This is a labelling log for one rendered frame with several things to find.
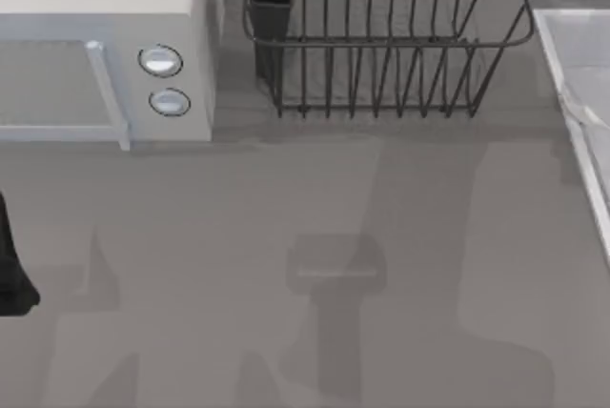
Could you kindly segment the round microwave knob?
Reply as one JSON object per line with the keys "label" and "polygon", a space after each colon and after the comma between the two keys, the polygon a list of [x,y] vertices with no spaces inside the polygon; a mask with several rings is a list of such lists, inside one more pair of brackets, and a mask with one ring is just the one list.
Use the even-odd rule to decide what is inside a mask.
{"label": "round microwave knob", "polygon": [[164,117],[180,117],[191,108],[191,99],[183,91],[166,88],[152,92],[148,98],[149,106]]}
{"label": "round microwave knob", "polygon": [[184,65],[183,58],[176,49],[162,44],[141,49],[137,61],[144,72],[159,78],[179,74]]}

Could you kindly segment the microwave oven door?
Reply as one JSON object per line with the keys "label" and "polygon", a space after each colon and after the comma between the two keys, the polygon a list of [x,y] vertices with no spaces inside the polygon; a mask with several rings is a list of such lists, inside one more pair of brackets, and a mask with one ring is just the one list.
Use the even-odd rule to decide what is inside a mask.
{"label": "microwave oven door", "polygon": [[132,147],[104,14],[0,13],[0,142]]}

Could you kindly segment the white sink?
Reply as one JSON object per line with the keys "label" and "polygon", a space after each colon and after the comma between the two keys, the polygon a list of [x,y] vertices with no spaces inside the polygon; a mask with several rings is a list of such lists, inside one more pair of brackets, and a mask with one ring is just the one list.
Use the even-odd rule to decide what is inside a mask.
{"label": "white sink", "polygon": [[610,9],[534,18],[610,268]]}

